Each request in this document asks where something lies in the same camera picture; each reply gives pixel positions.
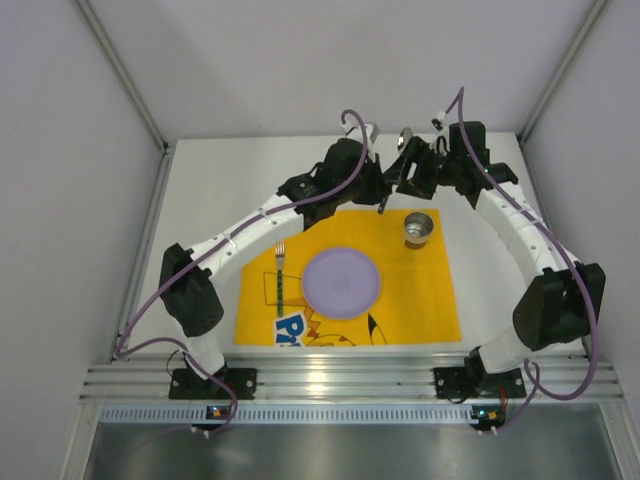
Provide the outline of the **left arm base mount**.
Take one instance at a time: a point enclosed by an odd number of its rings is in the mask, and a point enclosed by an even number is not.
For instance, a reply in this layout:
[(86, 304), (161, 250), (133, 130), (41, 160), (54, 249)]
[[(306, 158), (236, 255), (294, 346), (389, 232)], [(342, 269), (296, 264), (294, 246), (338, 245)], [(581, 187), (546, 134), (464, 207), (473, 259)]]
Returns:
[[(257, 373), (254, 368), (222, 369), (216, 377), (221, 380), (238, 400), (251, 400), (257, 387)], [(190, 368), (175, 369), (171, 375), (168, 397), (172, 400), (222, 400), (230, 395), (210, 379), (203, 379)]]

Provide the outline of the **fork with green handle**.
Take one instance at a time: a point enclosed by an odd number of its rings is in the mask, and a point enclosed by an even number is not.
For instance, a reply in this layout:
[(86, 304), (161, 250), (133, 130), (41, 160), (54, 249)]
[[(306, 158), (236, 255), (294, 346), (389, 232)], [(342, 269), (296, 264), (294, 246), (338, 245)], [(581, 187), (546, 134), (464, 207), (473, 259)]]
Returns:
[(284, 288), (283, 288), (283, 269), (285, 262), (285, 243), (280, 241), (275, 246), (276, 260), (276, 284), (277, 284), (277, 315), (281, 318), (284, 315)]

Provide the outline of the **purple plastic plate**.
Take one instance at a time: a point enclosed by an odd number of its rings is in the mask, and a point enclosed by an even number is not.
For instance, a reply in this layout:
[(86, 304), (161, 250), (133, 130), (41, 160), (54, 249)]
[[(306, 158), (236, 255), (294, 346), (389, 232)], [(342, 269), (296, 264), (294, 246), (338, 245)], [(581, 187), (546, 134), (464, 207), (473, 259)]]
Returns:
[(373, 260), (348, 247), (330, 248), (315, 255), (301, 277), (307, 304), (333, 320), (350, 320), (367, 313), (378, 300), (381, 286)]

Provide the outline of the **small metal cup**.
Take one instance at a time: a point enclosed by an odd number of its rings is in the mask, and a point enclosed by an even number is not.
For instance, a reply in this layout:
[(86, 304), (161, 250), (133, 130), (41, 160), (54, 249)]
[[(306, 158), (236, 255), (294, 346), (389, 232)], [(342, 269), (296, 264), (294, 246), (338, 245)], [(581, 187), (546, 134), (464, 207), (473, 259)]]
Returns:
[(428, 243), (434, 229), (435, 222), (429, 214), (411, 212), (403, 223), (404, 244), (408, 248), (422, 248)]

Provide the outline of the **yellow Pikachu cloth placemat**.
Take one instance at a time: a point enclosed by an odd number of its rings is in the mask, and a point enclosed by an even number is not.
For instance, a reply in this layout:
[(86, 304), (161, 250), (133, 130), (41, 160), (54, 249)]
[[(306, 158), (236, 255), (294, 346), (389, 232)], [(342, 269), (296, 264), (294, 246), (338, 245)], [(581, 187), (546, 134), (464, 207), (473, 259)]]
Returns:
[[(427, 211), (435, 229), (419, 249), (404, 244), (408, 210), (379, 215), (343, 210), (285, 240), (284, 315), (277, 315), (274, 249), (242, 273), (235, 342), (245, 346), (364, 347), (450, 343), (461, 339), (454, 289), (439, 214)], [(308, 262), (336, 247), (361, 251), (376, 264), (381, 291), (371, 309), (354, 319), (333, 320), (306, 302), (301, 277)]]

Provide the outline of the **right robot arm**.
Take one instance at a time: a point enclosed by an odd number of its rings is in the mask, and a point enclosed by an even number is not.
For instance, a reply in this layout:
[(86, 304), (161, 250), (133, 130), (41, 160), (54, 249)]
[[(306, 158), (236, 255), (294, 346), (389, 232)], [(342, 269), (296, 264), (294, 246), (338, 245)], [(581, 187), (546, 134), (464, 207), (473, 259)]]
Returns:
[(397, 149), (385, 182), (420, 199), (431, 199), (440, 186), (454, 188), (493, 228), (526, 284), (511, 326), (475, 348), (470, 364), (484, 374), (503, 373), (535, 352), (590, 334), (604, 293), (603, 269), (582, 263), (549, 238), (515, 172), (491, 162), (482, 123), (440, 124), (437, 134), (425, 137), (404, 128)]

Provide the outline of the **spoon with green handle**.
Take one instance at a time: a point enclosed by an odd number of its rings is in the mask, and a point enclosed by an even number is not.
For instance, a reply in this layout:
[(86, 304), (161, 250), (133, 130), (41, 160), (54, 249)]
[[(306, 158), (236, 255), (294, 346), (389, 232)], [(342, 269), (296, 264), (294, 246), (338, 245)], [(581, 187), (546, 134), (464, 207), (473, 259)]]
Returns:
[[(414, 132), (410, 127), (404, 127), (400, 131), (400, 134), (399, 134), (398, 140), (397, 140), (397, 152), (399, 154), (403, 153), (403, 151), (405, 150), (409, 140), (413, 137), (413, 135), (414, 135)], [(380, 204), (378, 206), (378, 210), (377, 210), (378, 214), (382, 215), (384, 213), (389, 198), (390, 198), (390, 196), (387, 195), (380, 202)]]

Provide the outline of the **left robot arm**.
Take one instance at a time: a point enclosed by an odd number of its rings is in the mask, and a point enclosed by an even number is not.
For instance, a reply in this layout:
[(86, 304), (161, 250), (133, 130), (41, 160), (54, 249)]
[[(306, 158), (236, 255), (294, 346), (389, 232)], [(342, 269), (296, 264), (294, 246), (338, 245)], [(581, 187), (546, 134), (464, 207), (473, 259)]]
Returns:
[(163, 256), (160, 298), (187, 339), (188, 368), (201, 379), (225, 365), (216, 326), (224, 317), (217, 289), (269, 247), (334, 215), (346, 203), (373, 205), (390, 194), (366, 140), (341, 138), (325, 159), (289, 178), (277, 192), (229, 229)]

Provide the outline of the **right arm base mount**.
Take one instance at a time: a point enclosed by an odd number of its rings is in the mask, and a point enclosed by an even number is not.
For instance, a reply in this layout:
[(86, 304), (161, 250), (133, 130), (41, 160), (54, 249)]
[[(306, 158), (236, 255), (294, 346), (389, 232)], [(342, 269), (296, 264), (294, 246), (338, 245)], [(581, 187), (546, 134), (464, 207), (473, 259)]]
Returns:
[(462, 366), (433, 369), (436, 397), (461, 404), (469, 399), (524, 399), (527, 396), (519, 368), (490, 374), (484, 368), (479, 348), (474, 348)]

